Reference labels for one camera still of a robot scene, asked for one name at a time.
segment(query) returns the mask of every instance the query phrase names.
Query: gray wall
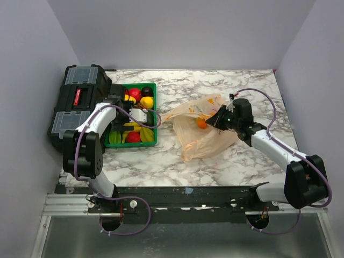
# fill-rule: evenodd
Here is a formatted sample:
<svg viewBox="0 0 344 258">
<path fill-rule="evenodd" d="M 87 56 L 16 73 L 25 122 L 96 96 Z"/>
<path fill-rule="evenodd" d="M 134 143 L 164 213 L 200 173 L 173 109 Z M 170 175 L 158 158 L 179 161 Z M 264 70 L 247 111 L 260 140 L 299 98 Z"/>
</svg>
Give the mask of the gray wall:
<svg viewBox="0 0 344 258">
<path fill-rule="evenodd" d="M 48 0 L 83 64 L 277 68 L 314 0 Z"/>
<path fill-rule="evenodd" d="M 276 74 L 299 148 L 325 160 L 334 194 L 329 215 L 342 253 L 343 10 L 343 0 L 317 0 Z"/>
<path fill-rule="evenodd" d="M 45 0 L 1 0 L 0 35 L 0 256 L 29 257 L 61 168 L 46 131 L 78 61 Z"/>
</svg>

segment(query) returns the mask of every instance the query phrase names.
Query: orange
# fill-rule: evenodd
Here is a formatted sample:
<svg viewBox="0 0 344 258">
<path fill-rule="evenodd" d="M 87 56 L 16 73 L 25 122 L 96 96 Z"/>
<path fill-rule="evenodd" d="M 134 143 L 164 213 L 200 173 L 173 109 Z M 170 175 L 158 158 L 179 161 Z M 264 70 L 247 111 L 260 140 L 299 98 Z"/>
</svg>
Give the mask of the orange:
<svg viewBox="0 0 344 258">
<path fill-rule="evenodd" d="M 196 118 L 196 123 L 197 123 L 198 127 L 201 129 L 205 129 L 208 127 L 208 125 L 205 122 L 205 119 L 203 119 L 203 118 Z"/>
</svg>

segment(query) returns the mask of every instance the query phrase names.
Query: yellow lemon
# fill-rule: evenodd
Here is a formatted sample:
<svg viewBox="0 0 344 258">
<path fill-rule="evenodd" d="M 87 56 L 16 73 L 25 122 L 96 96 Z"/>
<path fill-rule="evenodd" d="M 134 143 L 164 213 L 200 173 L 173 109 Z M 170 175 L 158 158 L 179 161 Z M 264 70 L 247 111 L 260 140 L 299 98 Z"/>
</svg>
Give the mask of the yellow lemon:
<svg viewBox="0 0 344 258">
<path fill-rule="evenodd" d="M 147 109 L 152 109 L 154 107 L 153 97 L 143 97 L 141 98 L 140 103 Z"/>
</svg>

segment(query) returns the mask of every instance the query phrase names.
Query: red apple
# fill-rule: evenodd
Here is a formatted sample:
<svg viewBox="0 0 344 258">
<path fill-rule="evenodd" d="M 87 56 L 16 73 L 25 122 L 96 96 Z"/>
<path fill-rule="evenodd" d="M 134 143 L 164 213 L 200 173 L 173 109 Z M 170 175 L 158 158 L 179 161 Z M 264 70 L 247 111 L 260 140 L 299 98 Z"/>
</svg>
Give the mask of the red apple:
<svg viewBox="0 0 344 258">
<path fill-rule="evenodd" d="M 133 88 L 129 90 L 129 95 L 136 99 L 136 103 L 139 103 L 141 100 L 141 90 L 138 88 Z"/>
<path fill-rule="evenodd" d="M 129 143 L 140 142 L 141 141 L 140 134 L 137 132 L 130 132 L 125 138 L 125 141 Z"/>
</svg>

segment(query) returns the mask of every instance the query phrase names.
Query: plastic bag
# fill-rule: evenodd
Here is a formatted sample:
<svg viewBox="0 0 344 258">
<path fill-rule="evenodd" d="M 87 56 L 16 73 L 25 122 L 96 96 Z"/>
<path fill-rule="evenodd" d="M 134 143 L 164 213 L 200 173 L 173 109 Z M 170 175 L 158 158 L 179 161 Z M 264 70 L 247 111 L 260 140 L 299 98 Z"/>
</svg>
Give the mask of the plastic bag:
<svg viewBox="0 0 344 258">
<path fill-rule="evenodd" d="M 209 125 L 201 129 L 196 123 L 196 118 L 212 117 L 221 105 L 226 105 L 221 95 L 213 94 L 185 102 L 161 115 L 162 122 L 174 119 L 173 129 L 183 148 L 183 160 L 215 156 L 236 142 L 235 132 L 221 131 Z"/>
</svg>

